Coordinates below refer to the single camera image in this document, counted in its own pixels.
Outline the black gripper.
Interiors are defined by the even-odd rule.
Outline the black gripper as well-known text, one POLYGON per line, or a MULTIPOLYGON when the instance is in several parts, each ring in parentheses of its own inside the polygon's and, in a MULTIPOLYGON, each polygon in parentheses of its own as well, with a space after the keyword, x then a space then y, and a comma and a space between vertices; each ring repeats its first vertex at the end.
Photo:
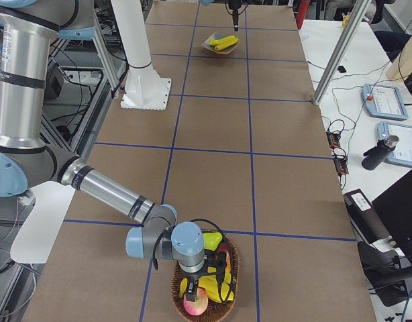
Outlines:
POLYGON ((227 7, 232 11, 232 19, 234 25, 234 31, 239 30, 239 12, 238 10, 242 8, 242 0, 227 0, 227 7))
POLYGON ((182 270, 182 274, 188 280, 188 286, 185 292, 185 298, 188 302, 195 302, 197 296, 197 288, 199 285, 199 279, 202 276, 208 276, 208 265, 204 264, 203 267, 197 272, 186 272, 182 270))

